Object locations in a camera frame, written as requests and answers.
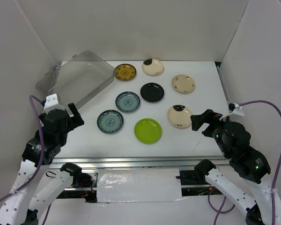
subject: cream plate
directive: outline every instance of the cream plate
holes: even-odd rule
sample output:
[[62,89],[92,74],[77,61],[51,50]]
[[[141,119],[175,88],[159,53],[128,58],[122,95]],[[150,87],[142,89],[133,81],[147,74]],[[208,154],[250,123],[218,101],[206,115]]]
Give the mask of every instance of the cream plate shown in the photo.
[[177,75],[172,80],[172,86],[176,91],[188,94],[195,89],[196,84],[195,81],[187,75]]
[[168,119],[171,125],[177,128],[186,128],[192,124],[192,112],[184,105],[174,105],[168,110]]
[[150,75],[157,76],[162,73],[164,66],[163,63],[157,59],[149,59],[142,63],[142,70]]

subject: white wall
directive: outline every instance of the white wall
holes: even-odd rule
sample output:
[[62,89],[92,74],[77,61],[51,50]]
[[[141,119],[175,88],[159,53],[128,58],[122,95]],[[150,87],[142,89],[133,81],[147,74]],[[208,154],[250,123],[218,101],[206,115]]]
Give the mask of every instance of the white wall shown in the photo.
[[248,0],[18,0],[55,60],[221,61]]
[[0,171],[19,168],[37,128],[28,97],[40,97],[35,84],[52,63],[16,4],[0,0]]
[[[281,109],[281,3],[250,0],[221,71],[231,101],[268,100]],[[281,120],[269,105],[245,106],[243,124],[274,173],[281,150]],[[277,188],[281,196],[281,171]]]

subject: black bracket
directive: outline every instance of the black bracket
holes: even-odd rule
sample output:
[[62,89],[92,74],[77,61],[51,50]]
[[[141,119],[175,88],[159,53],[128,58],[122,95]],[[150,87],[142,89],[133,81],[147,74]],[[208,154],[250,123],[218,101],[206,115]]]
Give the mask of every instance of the black bracket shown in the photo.
[[215,168],[210,160],[204,159],[195,166],[194,170],[181,171],[180,176],[176,178],[181,180],[181,185],[207,184],[205,176],[209,175],[208,172]]
[[265,225],[261,219],[261,213],[257,204],[251,209],[247,208],[247,216],[245,222],[247,225]]

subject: plate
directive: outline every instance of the plate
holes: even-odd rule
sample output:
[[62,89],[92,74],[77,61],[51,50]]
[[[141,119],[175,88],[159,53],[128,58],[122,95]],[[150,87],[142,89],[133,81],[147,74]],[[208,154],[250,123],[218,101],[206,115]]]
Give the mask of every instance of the plate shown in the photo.
[[163,63],[157,59],[149,59],[142,63],[142,71],[150,76],[157,76],[163,72]]
[[116,78],[122,81],[129,81],[136,75],[136,69],[130,64],[121,64],[116,67]]
[[184,105],[174,105],[168,110],[168,119],[171,125],[177,128],[187,128],[192,124],[192,112]]
[[140,142],[153,144],[161,137],[162,129],[156,120],[145,118],[136,123],[134,134]]
[[133,112],[140,106],[140,97],[130,91],[119,94],[116,98],[116,106],[122,112]]
[[187,75],[177,75],[172,80],[173,88],[180,93],[191,93],[195,87],[195,81]]
[[140,95],[147,102],[159,102],[164,96],[164,90],[157,83],[146,83],[142,86]]
[[116,110],[106,110],[97,119],[98,128],[107,134],[113,134],[121,129],[124,118]]

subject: clear plastic container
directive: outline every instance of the clear plastic container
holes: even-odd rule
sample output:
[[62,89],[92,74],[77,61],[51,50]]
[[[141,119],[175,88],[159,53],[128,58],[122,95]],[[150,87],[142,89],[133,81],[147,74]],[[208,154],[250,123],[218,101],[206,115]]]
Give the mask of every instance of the clear plastic container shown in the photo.
[[45,95],[57,94],[65,108],[73,102],[79,109],[112,83],[115,74],[114,67],[92,52],[85,51],[47,73],[36,87]]

